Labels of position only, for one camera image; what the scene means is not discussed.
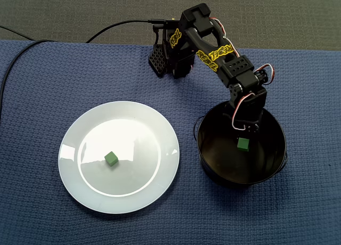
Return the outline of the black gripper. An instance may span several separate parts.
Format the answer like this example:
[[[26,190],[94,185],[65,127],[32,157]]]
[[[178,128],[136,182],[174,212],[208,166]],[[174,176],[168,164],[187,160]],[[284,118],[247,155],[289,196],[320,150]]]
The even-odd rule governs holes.
[[[251,91],[243,91],[240,86],[229,86],[229,91],[228,116],[231,119],[231,136],[238,146],[241,132],[246,132],[246,138],[259,136],[259,123],[267,91],[263,86],[257,86]]]

